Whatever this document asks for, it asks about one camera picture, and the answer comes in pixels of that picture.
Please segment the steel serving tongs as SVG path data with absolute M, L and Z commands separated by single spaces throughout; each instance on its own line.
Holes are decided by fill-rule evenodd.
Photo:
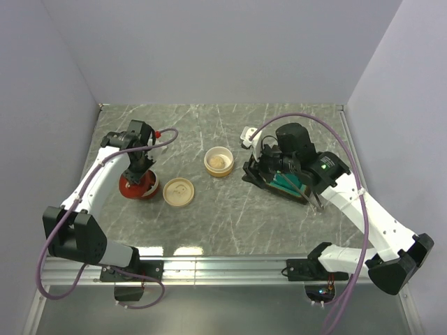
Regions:
M 310 198 L 309 195 L 307 195 L 304 191 L 298 188 L 285 174 L 281 174 L 281 176 L 308 202 L 308 204 L 313 206 L 319 212 L 324 211 L 324 206 L 322 205 L 322 202 L 320 201 L 318 195 L 315 192 L 313 191 L 311 192 L 313 198 Z

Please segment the red round lid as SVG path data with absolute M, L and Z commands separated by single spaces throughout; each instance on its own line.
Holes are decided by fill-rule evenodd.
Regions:
M 131 184 L 123 175 L 119 178 L 119 192 L 122 196 L 132 200 L 146 200 L 142 199 L 141 195 L 147 190 L 148 180 L 147 174 L 153 172 L 148 170 L 140 180 L 139 184 Z

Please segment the cream round lid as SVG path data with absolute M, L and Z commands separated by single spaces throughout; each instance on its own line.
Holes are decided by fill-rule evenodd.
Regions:
M 194 198 L 195 188 L 185 178 L 174 178 L 163 187 L 163 199 L 172 207 L 187 206 Z

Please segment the beige steamed bun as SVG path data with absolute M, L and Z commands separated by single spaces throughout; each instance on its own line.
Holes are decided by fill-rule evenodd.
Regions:
M 226 161 L 222 156 L 216 155 L 209 159 L 208 164 L 213 169 L 222 170 L 226 166 Z

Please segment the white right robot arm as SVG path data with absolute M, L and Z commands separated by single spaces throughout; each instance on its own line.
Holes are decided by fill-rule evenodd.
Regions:
M 251 150 L 243 165 L 244 181 L 301 202 L 314 194 L 340 210 L 365 239 L 361 248 L 322 242 L 303 266 L 295 260 L 287 263 L 288 277 L 298 281 L 367 277 L 381 291 L 397 295 L 423 265 L 433 239 L 416 234 L 388 213 L 338 155 L 317 151 L 304 126 L 278 127 L 273 146 L 264 144 L 261 133 L 247 126 L 240 136 L 242 147 Z

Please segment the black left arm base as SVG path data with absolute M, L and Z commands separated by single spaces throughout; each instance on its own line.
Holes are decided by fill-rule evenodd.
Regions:
M 147 277 L 161 281 L 163 276 L 162 260 L 139 260 L 129 267 L 103 266 L 99 281 L 114 285 L 114 297 L 118 302 L 139 302 L 149 283 Z

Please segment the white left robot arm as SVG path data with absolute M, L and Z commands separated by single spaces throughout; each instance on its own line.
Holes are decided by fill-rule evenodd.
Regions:
M 115 188 L 132 200 L 156 195 L 159 179 L 150 169 L 155 163 L 154 152 L 143 149 L 155 142 L 156 131 L 136 120 L 125 131 L 109 132 L 102 139 L 95 163 L 81 184 L 59 207 L 48 207 L 43 214 L 51 256 L 88 265 L 116 266 L 126 281 L 139 277 L 142 265 L 137 250 L 109 240 L 97 218 Z

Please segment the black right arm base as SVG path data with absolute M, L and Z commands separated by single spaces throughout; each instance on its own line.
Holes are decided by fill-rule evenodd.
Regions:
M 327 271 L 318 260 L 307 258 L 287 259 L 286 267 L 282 269 L 281 275 L 288 281 L 347 281 L 349 275 L 345 272 Z

